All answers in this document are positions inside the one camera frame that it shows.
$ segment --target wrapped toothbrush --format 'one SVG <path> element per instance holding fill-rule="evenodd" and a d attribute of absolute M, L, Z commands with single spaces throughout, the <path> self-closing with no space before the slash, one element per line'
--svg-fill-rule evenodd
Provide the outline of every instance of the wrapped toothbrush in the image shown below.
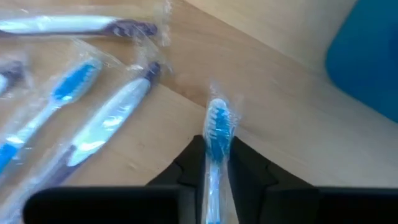
<path fill-rule="evenodd" d="M 73 133 L 84 122 L 81 116 L 88 116 L 92 110 L 90 105 L 95 101 L 88 95 L 97 80 L 120 73 L 124 68 L 116 58 L 80 40 L 48 46 L 51 45 L 34 46 L 32 75 L 42 84 L 26 96 L 0 132 L 0 193 L 20 181 L 21 172 L 35 166 L 35 158 L 41 157 L 55 142 Z M 74 110 L 86 99 L 92 103 L 81 111 Z"/>
<path fill-rule="evenodd" d="M 137 5 L 74 6 L 3 10 L 0 37 L 33 36 L 153 36 L 168 42 L 168 0 L 150 0 Z"/>
<path fill-rule="evenodd" d="M 206 177 L 202 220 L 206 224 L 227 223 L 227 162 L 240 116 L 215 84 L 207 105 L 203 137 L 206 141 Z"/>
<path fill-rule="evenodd" d="M 0 44 L 8 44 L 1 47 L 0 54 L 0 127 L 3 127 L 24 97 L 34 89 L 34 82 L 30 73 L 28 47 L 9 42 Z"/>
<path fill-rule="evenodd" d="M 68 140 L 56 144 L 52 153 L 38 162 L 27 175 L 29 178 L 4 200 L 4 205 L 0 207 L 0 221 L 15 223 L 20 220 L 21 208 L 31 194 L 64 183 L 91 156 L 98 153 L 133 114 L 159 79 L 165 65 L 164 59 L 156 53 L 153 43 L 149 40 L 145 42 L 148 45 L 140 45 L 137 50 L 151 48 L 145 50 L 149 53 L 147 60 L 140 60 L 149 63 L 125 67 L 126 72 L 131 74 L 130 79 L 123 80 L 117 88 L 113 88 L 82 127 Z"/>

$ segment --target toothbrush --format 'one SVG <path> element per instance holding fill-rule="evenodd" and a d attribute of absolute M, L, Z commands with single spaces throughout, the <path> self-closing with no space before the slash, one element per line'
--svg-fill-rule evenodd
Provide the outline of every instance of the toothbrush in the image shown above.
<path fill-rule="evenodd" d="M 24 75 L 24 65 L 13 61 L 0 67 L 0 95 L 12 88 Z"/>
<path fill-rule="evenodd" d="M 99 151 L 123 125 L 150 90 L 154 78 L 159 75 L 159 63 L 152 62 L 144 72 L 144 76 L 131 81 L 114 94 L 75 135 L 67 152 L 61 158 L 55 158 L 53 167 L 50 164 L 50 168 L 47 168 L 50 173 L 43 177 L 43 188 L 61 184 Z"/>
<path fill-rule="evenodd" d="M 37 16 L 0 21 L 0 37 L 18 35 L 156 35 L 157 26 L 110 16 Z"/>
<path fill-rule="evenodd" d="M 43 169 L 21 185 L 22 191 L 14 192 L 5 201 L 6 211 L 0 211 L 0 221 L 17 223 L 21 219 L 22 205 L 34 192 L 64 182 L 108 142 L 149 92 L 160 73 L 159 63 L 152 62 L 144 73 L 115 93 L 75 135 L 66 151 L 44 161 Z"/>
<path fill-rule="evenodd" d="M 206 224 L 221 224 L 220 181 L 234 133 L 227 102 L 220 98 L 210 101 L 203 133 L 209 161 Z"/>
<path fill-rule="evenodd" d="M 90 89 L 102 66 L 100 60 L 90 58 L 67 73 L 67 76 L 53 90 L 47 106 L 0 146 L 0 173 L 51 115 L 61 107 L 77 101 Z"/>

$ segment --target white bristles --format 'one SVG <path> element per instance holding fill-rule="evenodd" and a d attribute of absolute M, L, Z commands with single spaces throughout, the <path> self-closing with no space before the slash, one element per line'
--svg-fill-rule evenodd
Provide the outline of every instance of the white bristles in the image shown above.
<path fill-rule="evenodd" d="M 4 75 L 0 74 L 0 95 L 2 95 L 6 90 L 8 86 L 8 79 L 4 77 Z"/>

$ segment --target wooden table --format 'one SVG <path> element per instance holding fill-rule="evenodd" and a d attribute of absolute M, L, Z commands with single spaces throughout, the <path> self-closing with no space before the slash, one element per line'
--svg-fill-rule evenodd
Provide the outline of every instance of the wooden table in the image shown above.
<path fill-rule="evenodd" d="M 214 79 L 229 95 L 244 96 L 237 135 L 294 175 L 314 185 L 398 187 L 398 125 L 337 89 L 323 69 L 328 45 L 354 3 L 175 0 L 172 46 L 166 50 L 175 76 L 153 89 L 69 184 L 151 180 L 201 134 L 209 80 Z M 126 59 L 129 43 L 90 42 Z"/>

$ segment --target toothbrush head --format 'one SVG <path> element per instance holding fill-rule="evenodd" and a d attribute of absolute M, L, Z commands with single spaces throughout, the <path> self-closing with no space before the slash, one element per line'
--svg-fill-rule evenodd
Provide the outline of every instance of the toothbrush head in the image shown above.
<path fill-rule="evenodd" d="M 229 156 L 229 146 L 233 137 L 231 113 L 227 102 L 220 98 L 210 101 L 204 129 L 206 153 L 212 161 L 221 163 L 225 157 Z"/>
<path fill-rule="evenodd" d="M 102 67 L 102 61 L 97 58 L 79 64 L 55 87 L 51 94 L 53 101 L 66 105 L 79 100 L 91 88 Z"/>

